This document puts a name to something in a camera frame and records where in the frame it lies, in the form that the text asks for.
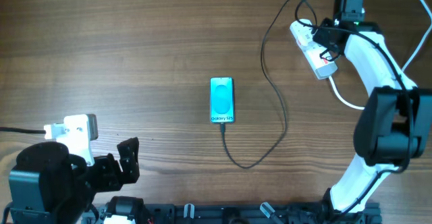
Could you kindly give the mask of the blue screen smartphone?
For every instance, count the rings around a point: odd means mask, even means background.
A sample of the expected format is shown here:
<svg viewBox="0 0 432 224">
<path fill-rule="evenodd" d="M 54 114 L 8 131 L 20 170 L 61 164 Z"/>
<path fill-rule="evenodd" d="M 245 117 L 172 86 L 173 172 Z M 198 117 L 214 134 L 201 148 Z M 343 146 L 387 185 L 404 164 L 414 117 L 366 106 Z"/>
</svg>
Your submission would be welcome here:
<svg viewBox="0 0 432 224">
<path fill-rule="evenodd" d="M 235 122 L 234 80 L 231 77 L 210 79 L 210 121 L 211 123 Z"/>
</svg>

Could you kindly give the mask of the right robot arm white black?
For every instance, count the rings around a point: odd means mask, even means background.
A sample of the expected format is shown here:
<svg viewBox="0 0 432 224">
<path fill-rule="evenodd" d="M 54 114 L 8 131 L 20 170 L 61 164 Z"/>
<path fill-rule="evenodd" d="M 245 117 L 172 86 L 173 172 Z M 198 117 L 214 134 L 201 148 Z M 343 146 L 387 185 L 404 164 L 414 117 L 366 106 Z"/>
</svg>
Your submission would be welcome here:
<svg viewBox="0 0 432 224">
<path fill-rule="evenodd" d="M 332 19 L 324 19 L 313 37 L 352 63 L 369 96 L 354 131 L 356 154 L 329 191 L 334 223 L 363 212 L 387 176 L 403 173 L 419 158 L 431 127 L 431 91 L 404 74 L 378 25 L 364 18 L 363 0 L 335 0 Z"/>
</svg>

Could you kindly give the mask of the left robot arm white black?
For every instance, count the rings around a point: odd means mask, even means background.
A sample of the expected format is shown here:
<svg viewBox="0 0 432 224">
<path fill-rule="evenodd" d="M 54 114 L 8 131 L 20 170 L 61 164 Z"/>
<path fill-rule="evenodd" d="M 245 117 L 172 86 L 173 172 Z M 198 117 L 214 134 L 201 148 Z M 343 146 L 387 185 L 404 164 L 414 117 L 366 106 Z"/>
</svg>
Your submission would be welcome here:
<svg viewBox="0 0 432 224">
<path fill-rule="evenodd" d="M 25 148 L 9 174 L 12 201 L 3 222 L 75 223 L 93 207 L 99 192 L 121 190 L 137 182 L 139 141 L 130 138 L 117 145 L 120 155 L 96 157 L 88 166 L 83 157 L 58 142 L 41 142 Z"/>
</svg>

